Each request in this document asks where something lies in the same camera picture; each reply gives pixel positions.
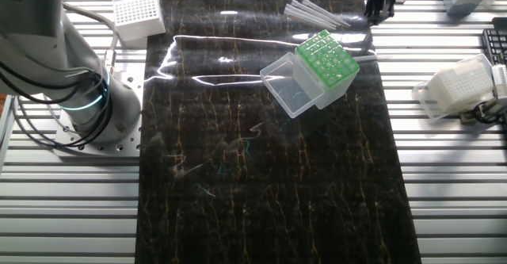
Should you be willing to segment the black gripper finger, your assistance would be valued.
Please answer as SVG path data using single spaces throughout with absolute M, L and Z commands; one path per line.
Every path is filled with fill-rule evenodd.
M 388 19 L 390 17 L 393 17 L 395 14 L 394 5 L 396 3 L 396 0 L 384 0 L 383 1 L 383 7 L 380 10 L 380 18 L 381 19 Z
M 370 25 L 378 25 L 381 22 L 380 12 L 383 9 L 383 0 L 367 0 L 364 16 Z

